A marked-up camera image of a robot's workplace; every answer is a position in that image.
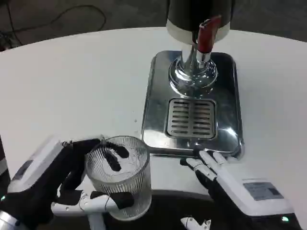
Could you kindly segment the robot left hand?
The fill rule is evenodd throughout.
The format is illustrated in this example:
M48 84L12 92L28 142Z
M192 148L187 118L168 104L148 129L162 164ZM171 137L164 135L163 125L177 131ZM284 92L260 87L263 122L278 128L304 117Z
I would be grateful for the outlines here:
M93 230L105 229L103 213L134 205L130 192L78 190L85 173L85 157L109 147L121 157L128 151L103 136L60 141L50 137L20 167L0 199L3 230L35 230L54 216L88 218Z

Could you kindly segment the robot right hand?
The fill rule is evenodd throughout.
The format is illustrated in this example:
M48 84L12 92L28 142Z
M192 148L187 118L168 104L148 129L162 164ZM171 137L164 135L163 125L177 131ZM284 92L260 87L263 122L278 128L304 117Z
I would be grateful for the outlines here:
M290 201L243 162L208 149L182 158L221 211L230 230L300 230Z

